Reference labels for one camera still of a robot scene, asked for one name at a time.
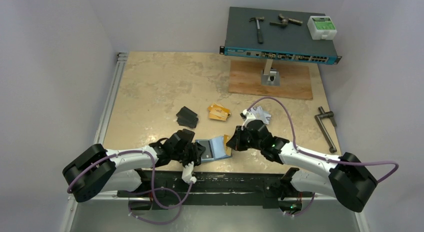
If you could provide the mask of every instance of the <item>gray wall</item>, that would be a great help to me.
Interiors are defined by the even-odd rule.
[[[0,0],[0,227],[58,231],[115,62],[88,0]]]
[[[373,232],[423,231],[424,0],[345,0],[337,66],[321,68],[344,151],[395,160],[365,208]],[[391,166],[369,168],[377,177]]]
[[[90,0],[114,48],[218,52],[230,6],[335,15],[343,0]]]

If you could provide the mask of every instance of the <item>beige table surface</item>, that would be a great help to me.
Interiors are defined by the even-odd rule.
[[[104,147],[114,150],[140,148],[169,137],[177,130],[189,129],[177,123],[176,113],[183,106],[198,114],[197,128],[192,129],[194,139],[211,139],[224,134],[232,136],[236,126],[243,123],[240,112],[261,96],[228,93],[230,60],[256,59],[216,53],[131,52],[119,85]],[[280,98],[280,101],[293,119],[297,144],[329,154],[329,146],[314,118],[319,113],[319,106],[329,110],[318,66],[314,63],[278,63],[309,67],[313,100]],[[209,119],[207,107],[213,102],[230,109],[232,116],[225,122]],[[274,136],[291,141],[290,124],[280,105],[269,99],[258,105],[272,116],[268,130]],[[324,124],[340,154],[334,127],[329,119],[325,119]],[[290,167],[267,161],[258,150],[249,149],[233,151],[232,158],[201,164],[194,171],[285,173]],[[180,163],[171,161],[158,170],[181,171],[182,168]]]

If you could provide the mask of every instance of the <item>metal frame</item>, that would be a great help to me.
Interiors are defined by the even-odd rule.
[[[94,144],[102,144],[105,140],[106,131],[108,129],[109,120],[111,119],[112,110],[114,108],[115,99],[118,94],[118,88],[121,82],[122,74],[125,70],[125,65],[127,65],[128,53],[121,52],[117,54],[117,62],[115,66],[115,71],[113,72],[112,82],[110,84],[109,93],[107,94],[106,104],[103,109],[103,113],[101,114],[100,121],[98,124],[97,131],[94,136]],[[113,195],[101,195],[99,200],[105,199],[115,199]],[[70,195],[67,199],[67,205],[65,214],[63,217],[62,224],[60,226],[60,232],[69,232],[71,231],[72,223],[74,221],[75,211],[77,210],[78,203],[75,200],[73,195]]]
[[[127,64],[128,53],[121,52],[117,55],[117,62],[115,71],[113,73],[112,82],[110,85],[109,93],[107,95],[106,104],[103,109],[103,113],[100,117],[99,125],[95,134],[94,143],[103,143],[106,131],[108,129],[109,120],[111,118],[112,110],[115,104],[115,99],[118,94],[118,88],[121,82],[122,75],[124,73],[125,66]],[[60,232],[70,232],[74,221],[75,212],[77,210],[78,203],[74,199],[73,195],[68,197],[68,203],[66,205],[62,224],[60,226]],[[95,196],[92,200],[145,200],[145,198],[119,198],[115,192],[104,192]],[[317,194],[315,200],[335,200],[330,196]],[[355,213],[356,221],[360,232],[370,232],[367,219],[364,213]]]

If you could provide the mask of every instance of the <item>label on device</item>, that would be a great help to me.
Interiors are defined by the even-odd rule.
[[[332,20],[329,17],[312,18],[317,30],[335,30]]]

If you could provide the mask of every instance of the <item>hammer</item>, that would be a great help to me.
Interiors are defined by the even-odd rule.
[[[249,22],[256,21],[256,28],[257,28],[257,42],[259,44],[264,43],[264,38],[262,37],[261,27],[259,26],[259,21],[264,21],[265,17],[252,17],[250,18]]]

